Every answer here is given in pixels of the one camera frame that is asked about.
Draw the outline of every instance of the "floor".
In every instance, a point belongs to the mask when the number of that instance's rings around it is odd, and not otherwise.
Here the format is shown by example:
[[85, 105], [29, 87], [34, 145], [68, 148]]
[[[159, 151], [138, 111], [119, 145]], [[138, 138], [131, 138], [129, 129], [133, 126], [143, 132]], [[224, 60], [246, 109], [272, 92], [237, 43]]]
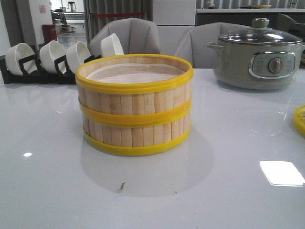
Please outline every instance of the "floor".
[[59, 32], [57, 35], [57, 41], [62, 45], [64, 50], [67, 50], [70, 46], [78, 41], [87, 44], [86, 30], [83, 24], [71, 24], [75, 27], [75, 32]]

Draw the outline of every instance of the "black dish rack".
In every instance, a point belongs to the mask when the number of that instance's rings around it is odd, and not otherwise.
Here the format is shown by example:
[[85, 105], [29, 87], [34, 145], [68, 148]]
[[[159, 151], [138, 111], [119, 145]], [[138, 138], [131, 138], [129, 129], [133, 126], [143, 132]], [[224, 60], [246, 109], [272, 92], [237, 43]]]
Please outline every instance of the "black dish rack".
[[[84, 61], [84, 63], [94, 59], [98, 59], [100, 57], [101, 57], [100, 55], [97, 57], [91, 55]], [[37, 65], [37, 70], [28, 73], [24, 68], [24, 64], [32, 60], [35, 61]], [[65, 64], [65, 68], [66, 68], [65, 73], [62, 73], [59, 70], [58, 65], [61, 62], [64, 62]], [[70, 70], [68, 66], [66, 55], [54, 60], [54, 64], [57, 74], [50, 74], [46, 70], [44, 70], [44, 68], [42, 68], [41, 61], [38, 58], [38, 56], [36, 54], [33, 54], [31, 56], [19, 59], [19, 67], [22, 72], [22, 75], [14, 75], [6, 67], [5, 55], [0, 56], [0, 70], [2, 73], [3, 82], [5, 84], [9, 84], [9, 83], [76, 84], [74, 73]]]

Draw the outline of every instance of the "yellow plastic band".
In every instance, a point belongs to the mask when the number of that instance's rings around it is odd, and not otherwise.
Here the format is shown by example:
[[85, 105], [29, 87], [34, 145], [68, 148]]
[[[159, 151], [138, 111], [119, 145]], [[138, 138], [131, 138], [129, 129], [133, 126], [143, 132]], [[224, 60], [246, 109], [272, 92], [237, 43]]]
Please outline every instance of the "yellow plastic band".
[[86, 132], [85, 132], [85, 136], [87, 140], [90, 142], [90, 144], [96, 147], [97, 149], [101, 149], [122, 156], [144, 156], [144, 155], [161, 153], [166, 150], [174, 148], [175, 146], [182, 143], [188, 137], [190, 129], [191, 129], [191, 125], [187, 129], [187, 131], [185, 131], [182, 135], [180, 135], [179, 137], [175, 138], [170, 142], [166, 142], [154, 146], [144, 146], [144, 147], [112, 146], [95, 140], [94, 138], [90, 137]]
[[294, 111], [293, 124], [298, 132], [305, 136], [305, 105]]
[[84, 106], [81, 102], [80, 108], [82, 113], [87, 118], [97, 123], [118, 127], [146, 127], [153, 125], [162, 125], [182, 118], [187, 113], [189, 113], [191, 109], [191, 101], [192, 98], [189, 98], [183, 104], [173, 109], [154, 114], [142, 115], [120, 115], [102, 113]]
[[[178, 75], [177, 77], [174, 77], [172, 79], [151, 82], [151, 83], [102, 83], [87, 79], [80, 74], [83, 68], [86, 67], [89, 68], [89, 66], [95, 62], [103, 62], [106, 60], [126, 58], [126, 57], [154, 57], [154, 58], [171, 59], [171, 60], [183, 62], [188, 66], [188, 70], [185, 73]], [[129, 54], [129, 55], [106, 57], [87, 62], [81, 65], [77, 69], [75, 74], [75, 80], [79, 86], [95, 92], [102, 92], [109, 94], [144, 94], [144, 93], [154, 93], [154, 92], [173, 89], [190, 81], [192, 76], [193, 76], [192, 65], [184, 59], [174, 56], [157, 55], [157, 54]]]

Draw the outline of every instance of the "gray chair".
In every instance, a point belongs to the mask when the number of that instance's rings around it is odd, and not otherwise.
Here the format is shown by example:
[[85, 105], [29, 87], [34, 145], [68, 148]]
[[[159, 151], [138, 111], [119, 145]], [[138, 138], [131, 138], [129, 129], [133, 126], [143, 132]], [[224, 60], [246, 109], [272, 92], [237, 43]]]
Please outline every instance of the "gray chair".
[[278, 30], [289, 32], [291, 25], [294, 23], [296, 21], [286, 14], [279, 13], [276, 17], [276, 27]]
[[101, 54], [101, 41], [115, 33], [120, 39], [124, 54], [160, 54], [157, 25], [152, 21], [128, 18], [109, 22], [88, 45], [91, 54]]
[[229, 31], [238, 31], [249, 26], [215, 22], [187, 30], [180, 39], [174, 56], [188, 60], [193, 68], [213, 68], [215, 51], [206, 45], [217, 42], [218, 36]]

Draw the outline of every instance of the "wooden steamer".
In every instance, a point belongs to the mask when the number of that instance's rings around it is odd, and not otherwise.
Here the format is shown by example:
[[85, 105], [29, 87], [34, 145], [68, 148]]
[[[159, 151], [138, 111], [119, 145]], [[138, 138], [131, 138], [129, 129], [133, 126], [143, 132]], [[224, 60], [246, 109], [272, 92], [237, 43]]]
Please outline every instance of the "wooden steamer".
[[[157, 72], [164, 68], [181, 73], [156, 82], [149, 79], [154, 74], [151, 70], [132, 76], [136, 83], [90, 78], [115, 74], [112, 71], [124, 74], [127, 68], [122, 64], [140, 65], [144, 71], [155, 65], [152, 69]], [[149, 155], [177, 146], [190, 130], [192, 76], [189, 62], [165, 55], [131, 54], [85, 63], [75, 78], [86, 138], [98, 149], [126, 156]]]

